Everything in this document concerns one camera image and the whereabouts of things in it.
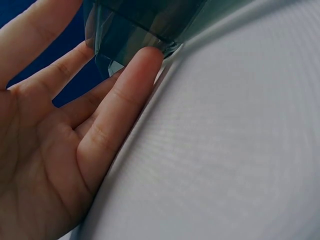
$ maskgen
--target knuckle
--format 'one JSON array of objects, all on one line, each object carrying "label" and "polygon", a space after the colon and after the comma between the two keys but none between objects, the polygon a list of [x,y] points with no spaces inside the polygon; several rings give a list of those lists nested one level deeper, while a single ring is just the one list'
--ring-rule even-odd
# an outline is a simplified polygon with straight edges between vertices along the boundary
[{"label": "knuckle", "polygon": [[33,13],[37,13],[41,11],[41,6],[39,6],[39,3],[36,1],[33,5],[31,5],[29,9],[29,17],[26,17],[27,22],[30,24],[30,26],[33,28],[35,33],[43,39],[46,43],[52,42],[54,39],[56,39],[59,35],[59,33],[51,31],[49,28],[46,28],[39,24],[38,21],[35,21]]},{"label": "knuckle", "polygon": [[99,126],[92,126],[91,140],[98,148],[102,148],[112,153],[117,152],[117,148],[113,146],[114,142],[109,134],[106,134]]},{"label": "knuckle", "polygon": [[138,100],[134,99],[133,97],[127,96],[125,93],[123,93],[120,89],[118,88],[114,88],[112,90],[113,94],[118,97],[119,99],[121,99],[122,101],[126,102],[129,105],[132,105],[134,107],[140,107],[141,106],[141,102],[139,102]]},{"label": "knuckle", "polygon": [[93,94],[92,92],[87,92],[84,95],[84,97],[87,100],[87,102],[90,105],[92,105],[94,108],[97,108],[102,101],[101,97],[98,97],[97,95]]},{"label": "knuckle", "polygon": [[63,79],[70,79],[72,77],[72,73],[63,62],[56,61],[52,63],[52,67],[56,68]]}]

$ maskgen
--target textured white surface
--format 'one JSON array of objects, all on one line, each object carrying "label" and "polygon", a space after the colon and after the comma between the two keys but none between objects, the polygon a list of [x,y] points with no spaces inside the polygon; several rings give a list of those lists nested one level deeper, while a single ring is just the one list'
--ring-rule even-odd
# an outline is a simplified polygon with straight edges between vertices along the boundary
[{"label": "textured white surface", "polygon": [[320,0],[260,2],[182,50],[74,239],[320,239]]}]

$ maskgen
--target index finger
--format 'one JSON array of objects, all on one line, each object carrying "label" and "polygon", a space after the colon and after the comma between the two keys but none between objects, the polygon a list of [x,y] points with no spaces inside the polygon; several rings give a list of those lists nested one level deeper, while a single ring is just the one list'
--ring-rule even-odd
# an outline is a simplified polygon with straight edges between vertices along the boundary
[{"label": "index finger", "polygon": [[82,0],[37,0],[0,29],[0,90],[66,28]]}]

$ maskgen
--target blue wall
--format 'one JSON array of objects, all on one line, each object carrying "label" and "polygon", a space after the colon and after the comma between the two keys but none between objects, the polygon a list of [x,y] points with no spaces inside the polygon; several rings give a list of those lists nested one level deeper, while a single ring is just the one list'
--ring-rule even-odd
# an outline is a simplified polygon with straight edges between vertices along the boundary
[{"label": "blue wall", "polygon": [[[35,2],[35,0],[0,0],[0,27],[27,9],[28,6],[30,6],[33,2]],[[56,41],[54,41],[53,44],[42,55],[40,55],[24,71],[16,76],[10,82],[11,85],[26,79],[38,70],[46,67],[85,39],[82,11],[82,9],[79,10],[73,21],[62,33],[62,35]],[[54,99],[53,102],[57,107],[60,107],[86,93],[101,81],[102,78],[94,61],[92,60],[65,87],[65,89],[56,97],[56,99]]]}]

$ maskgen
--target skin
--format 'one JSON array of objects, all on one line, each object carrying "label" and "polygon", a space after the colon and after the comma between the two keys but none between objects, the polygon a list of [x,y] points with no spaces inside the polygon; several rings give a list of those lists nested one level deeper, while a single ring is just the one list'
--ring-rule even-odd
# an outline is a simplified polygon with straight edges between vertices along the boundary
[{"label": "skin", "polygon": [[82,220],[161,67],[162,53],[144,48],[123,72],[56,108],[52,99],[93,57],[82,42],[6,89],[81,3],[38,0],[0,29],[0,239],[54,240]]}]

